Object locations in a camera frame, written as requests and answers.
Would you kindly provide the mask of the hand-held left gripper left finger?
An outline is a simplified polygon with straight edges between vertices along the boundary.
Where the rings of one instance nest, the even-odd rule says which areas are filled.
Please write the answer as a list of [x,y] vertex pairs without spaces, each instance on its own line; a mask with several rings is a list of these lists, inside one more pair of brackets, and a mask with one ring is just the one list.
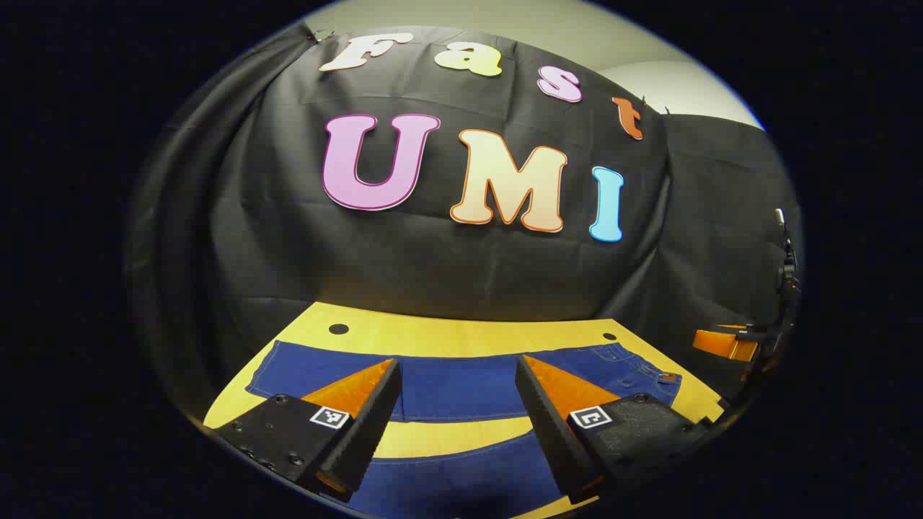
[[251,409],[211,424],[231,447],[310,492],[350,500],[360,489],[402,390],[394,358],[267,358]]

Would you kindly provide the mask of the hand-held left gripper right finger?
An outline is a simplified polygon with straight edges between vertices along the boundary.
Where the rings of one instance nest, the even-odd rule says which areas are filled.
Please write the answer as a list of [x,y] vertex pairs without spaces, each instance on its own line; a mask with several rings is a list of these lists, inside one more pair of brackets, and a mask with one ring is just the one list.
[[522,355],[515,373],[554,481],[574,505],[633,492],[699,449],[722,401],[701,381],[683,382],[636,355],[567,367]]

